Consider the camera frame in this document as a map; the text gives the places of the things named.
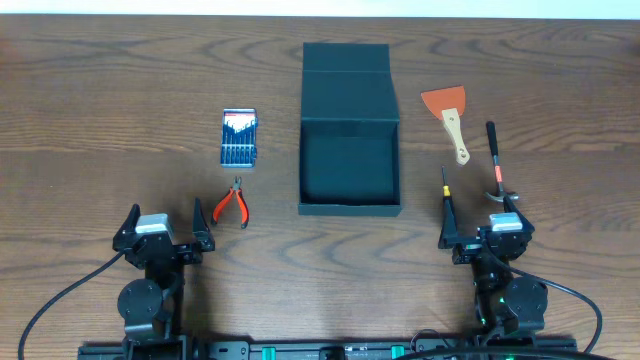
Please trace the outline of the black yellow screwdriver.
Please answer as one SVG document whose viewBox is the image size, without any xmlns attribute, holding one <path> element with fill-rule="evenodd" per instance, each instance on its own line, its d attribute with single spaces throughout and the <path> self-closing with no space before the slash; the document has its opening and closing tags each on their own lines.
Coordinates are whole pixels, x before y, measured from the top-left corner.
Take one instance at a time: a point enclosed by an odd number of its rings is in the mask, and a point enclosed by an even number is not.
<svg viewBox="0 0 640 360">
<path fill-rule="evenodd" d="M 443 198 L 450 199 L 451 190 L 447 181 L 446 167 L 444 165 L 441 166 L 441 175 L 442 175 L 442 182 L 443 182 L 443 186 L 442 186 Z"/>
</svg>

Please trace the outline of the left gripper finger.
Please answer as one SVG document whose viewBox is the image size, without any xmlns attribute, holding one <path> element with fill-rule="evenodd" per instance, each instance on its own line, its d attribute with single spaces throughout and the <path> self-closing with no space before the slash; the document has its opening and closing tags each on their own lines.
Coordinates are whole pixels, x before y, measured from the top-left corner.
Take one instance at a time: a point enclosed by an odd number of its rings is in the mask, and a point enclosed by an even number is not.
<svg viewBox="0 0 640 360">
<path fill-rule="evenodd" d="M 211 243 L 211 232 L 204 217 L 201 201 L 199 198 L 195 198 L 194 200 L 192 233 L 200 244 Z"/>
<path fill-rule="evenodd" d="M 139 218 L 140 218 L 140 206 L 138 204 L 133 204 L 125 221 L 121 225 L 120 229 L 117 231 L 118 241 L 128 241 L 132 236 L 136 234 L 135 227 L 137 225 Z"/>
</svg>

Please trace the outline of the orange blade wooden scraper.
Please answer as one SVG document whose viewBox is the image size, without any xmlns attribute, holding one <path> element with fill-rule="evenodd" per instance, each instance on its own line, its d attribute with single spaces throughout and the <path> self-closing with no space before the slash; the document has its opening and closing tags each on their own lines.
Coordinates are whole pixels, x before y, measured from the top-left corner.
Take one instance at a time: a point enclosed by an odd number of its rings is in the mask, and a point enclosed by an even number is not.
<svg viewBox="0 0 640 360">
<path fill-rule="evenodd" d="M 455 150 L 456 162 L 464 166 L 470 160 L 461 131 L 461 116 L 466 107 L 466 92 L 462 85 L 423 91 L 421 99 L 427 109 L 439 119 Z"/>
</svg>

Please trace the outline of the black handled claw hammer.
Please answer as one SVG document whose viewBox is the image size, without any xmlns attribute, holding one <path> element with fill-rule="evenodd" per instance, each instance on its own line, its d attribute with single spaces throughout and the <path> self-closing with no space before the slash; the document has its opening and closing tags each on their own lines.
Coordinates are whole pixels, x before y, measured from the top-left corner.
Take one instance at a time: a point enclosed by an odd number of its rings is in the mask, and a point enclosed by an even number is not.
<svg viewBox="0 0 640 360">
<path fill-rule="evenodd" d="M 519 199 L 519 194 L 516 192 L 507 192 L 504 188 L 504 181 L 502 175 L 502 169 L 499 161 L 499 148 L 497 141 L 497 133 L 495 128 L 495 123 L 492 121 L 488 121 L 486 123 L 486 132 L 488 137 L 489 149 L 493 162 L 493 170 L 496 180 L 496 192 L 490 193 L 485 192 L 484 196 L 494 202 L 502 203 L 505 197 L 508 197 L 511 201 L 517 201 Z"/>
</svg>

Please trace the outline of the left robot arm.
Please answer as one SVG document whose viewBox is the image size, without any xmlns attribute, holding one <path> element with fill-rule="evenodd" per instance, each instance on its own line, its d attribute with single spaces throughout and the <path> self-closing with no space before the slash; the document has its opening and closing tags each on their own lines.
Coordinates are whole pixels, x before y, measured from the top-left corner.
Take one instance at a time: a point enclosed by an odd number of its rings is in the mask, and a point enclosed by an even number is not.
<svg viewBox="0 0 640 360">
<path fill-rule="evenodd" d="M 194 202 L 194 240 L 175 244 L 165 213 L 143 215 L 132 206 L 113 238 L 112 248 L 144 272 L 128 283 L 117 300 L 124 319 L 126 359 L 197 359 L 197 341 L 181 330 L 185 286 L 184 267 L 200 264 L 215 241 L 204 217 L 201 201 Z"/>
</svg>

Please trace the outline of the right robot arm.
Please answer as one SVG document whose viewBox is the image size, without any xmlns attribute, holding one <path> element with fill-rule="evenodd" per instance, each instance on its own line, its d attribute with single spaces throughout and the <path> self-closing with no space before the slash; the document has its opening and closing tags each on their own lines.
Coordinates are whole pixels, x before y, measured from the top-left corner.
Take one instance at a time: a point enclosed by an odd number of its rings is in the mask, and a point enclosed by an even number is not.
<svg viewBox="0 0 640 360">
<path fill-rule="evenodd" d="M 544 328 L 548 290 L 531 278 L 516 277 L 509 262 L 525 251 L 535 231 L 512 201 L 502 213 L 489 216 L 489 224 L 473 236 L 458 232 L 453 197 L 443 196 L 440 249 L 452 251 L 455 265 L 470 265 L 475 286 L 475 312 L 482 325 L 476 336 L 480 346 L 520 339 L 530 342 Z"/>
</svg>

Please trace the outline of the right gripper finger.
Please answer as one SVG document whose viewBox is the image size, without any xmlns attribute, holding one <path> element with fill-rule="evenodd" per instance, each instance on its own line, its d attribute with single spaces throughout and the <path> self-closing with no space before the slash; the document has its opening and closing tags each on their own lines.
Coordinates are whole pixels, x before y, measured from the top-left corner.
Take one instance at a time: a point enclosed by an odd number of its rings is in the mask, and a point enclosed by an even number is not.
<svg viewBox="0 0 640 360">
<path fill-rule="evenodd" d="M 505 195 L 503 197 L 503 208 L 505 213 L 514 213 L 517 215 L 519 221 L 522 223 L 523 230 L 530 229 L 530 222 L 528 219 L 519 211 L 519 209 L 515 206 L 514 200 L 510 195 Z"/>
<path fill-rule="evenodd" d="M 443 222 L 441 227 L 441 233 L 439 236 L 440 248 L 451 248 L 449 244 L 450 240 L 454 240 L 458 237 L 457 221 L 455 216 L 455 207 L 453 198 L 451 195 L 445 195 L 443 197 Z"/>
</svg>

